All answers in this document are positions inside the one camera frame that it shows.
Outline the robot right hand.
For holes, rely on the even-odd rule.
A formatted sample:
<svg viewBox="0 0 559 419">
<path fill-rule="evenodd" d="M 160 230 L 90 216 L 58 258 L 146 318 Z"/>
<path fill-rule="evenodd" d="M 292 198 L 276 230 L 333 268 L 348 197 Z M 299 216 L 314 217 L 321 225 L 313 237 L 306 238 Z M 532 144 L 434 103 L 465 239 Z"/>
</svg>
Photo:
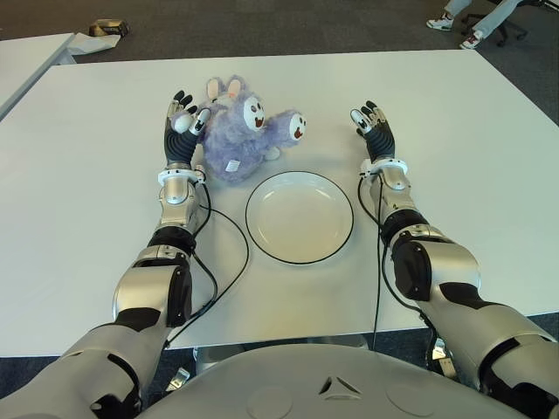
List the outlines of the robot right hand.
<svg viewBox="0 0 559 419">
<path fill-rule="evenodd" d="M 356 125 L 357 134 L 365 141 L 372 162 L 395 157 L 394 135 L 379 106 L 367 100 L 360 109 L 350 111 L 350 118 Z"/>
</svg>

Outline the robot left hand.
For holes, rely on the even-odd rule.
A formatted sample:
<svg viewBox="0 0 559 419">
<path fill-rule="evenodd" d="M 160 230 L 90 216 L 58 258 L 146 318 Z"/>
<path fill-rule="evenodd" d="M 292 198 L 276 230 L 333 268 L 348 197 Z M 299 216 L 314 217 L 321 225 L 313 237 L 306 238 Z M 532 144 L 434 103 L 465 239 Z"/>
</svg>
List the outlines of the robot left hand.
<svg viewBox="0 0 559 419">
<path fill-rule="evenodd" d="M 191 160 L 205 128 L 211 110 L 193 104 L 191 94 L 178 91 L 169 103 L 163 147 L 167 163 L 191 168 Z"/>
</svg>

